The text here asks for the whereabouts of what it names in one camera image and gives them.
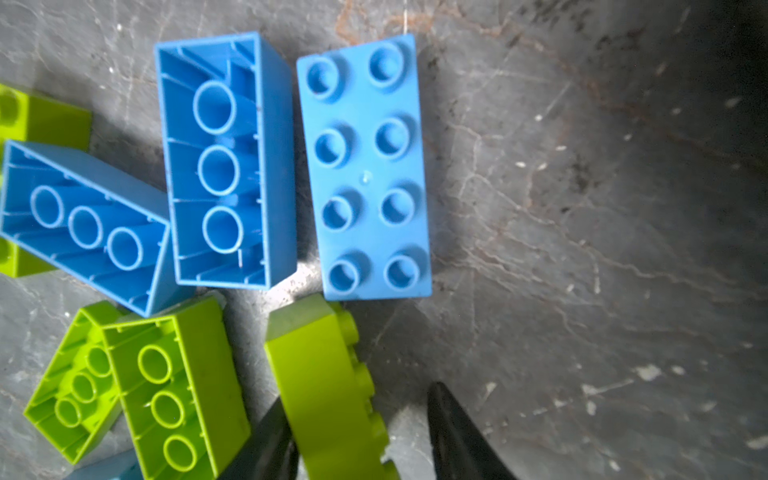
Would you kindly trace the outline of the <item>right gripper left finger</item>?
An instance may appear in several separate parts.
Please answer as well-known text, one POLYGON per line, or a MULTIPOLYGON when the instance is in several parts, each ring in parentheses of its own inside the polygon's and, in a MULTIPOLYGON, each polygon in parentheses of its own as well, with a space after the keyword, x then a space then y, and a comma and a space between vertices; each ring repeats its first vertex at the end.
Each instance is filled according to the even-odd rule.
POLYGON ((298 464, 298 448, 278 397, 218 479, 293 480, 298 464))

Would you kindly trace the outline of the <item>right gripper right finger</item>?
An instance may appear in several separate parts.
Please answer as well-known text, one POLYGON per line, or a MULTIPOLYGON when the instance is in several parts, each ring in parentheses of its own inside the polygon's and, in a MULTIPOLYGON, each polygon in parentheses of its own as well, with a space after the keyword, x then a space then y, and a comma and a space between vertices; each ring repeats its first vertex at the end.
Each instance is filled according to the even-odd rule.
POLYGON ((427 417, 437 480, 516 479, 443 382, 429 386, 427 417))

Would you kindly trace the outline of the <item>blue lego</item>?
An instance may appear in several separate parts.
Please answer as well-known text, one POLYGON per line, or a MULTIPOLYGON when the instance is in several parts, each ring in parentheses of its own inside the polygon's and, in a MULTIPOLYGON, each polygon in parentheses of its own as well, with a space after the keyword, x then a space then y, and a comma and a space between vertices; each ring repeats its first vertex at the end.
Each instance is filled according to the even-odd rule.
POLYGON ((79 468, 65 480, 143 480, 143 474, 131 449, 79 468))
POLYGON ((296 63, 324 296, 432 293, 415 38, 296 63))
POLYGON ((177 281, 276 286, 297 268, 291 68, 256 32, 154 56, 177 281))

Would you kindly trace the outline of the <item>blue lego low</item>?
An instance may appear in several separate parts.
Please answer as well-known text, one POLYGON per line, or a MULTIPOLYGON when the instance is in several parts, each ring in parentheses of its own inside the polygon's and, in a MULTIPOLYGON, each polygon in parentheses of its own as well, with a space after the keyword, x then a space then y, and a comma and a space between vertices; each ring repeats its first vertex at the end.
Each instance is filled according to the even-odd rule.
POLYGON ((194 296, 175 279, 165 192, 83 151, 4 146, 1 234, 136 314, 194 296))

